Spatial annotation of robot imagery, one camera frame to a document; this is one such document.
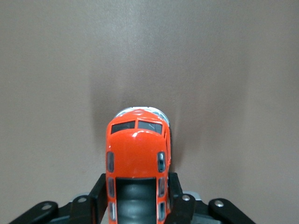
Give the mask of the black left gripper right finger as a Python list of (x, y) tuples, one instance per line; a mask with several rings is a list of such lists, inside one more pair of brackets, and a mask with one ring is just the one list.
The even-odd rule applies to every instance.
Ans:
[(194, 221), (195, 198), (183, 193), (177, 173), (169, 173), (168, 184), (171, 211), (167, 215), (167, 223), (191, 224)]

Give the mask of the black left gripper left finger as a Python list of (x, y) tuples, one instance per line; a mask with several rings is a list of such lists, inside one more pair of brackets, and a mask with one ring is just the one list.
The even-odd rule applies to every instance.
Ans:
[(107, 208), (106, 174), (102, 174), (88, 195), (71, 204), (71, 224), (100, 224)]

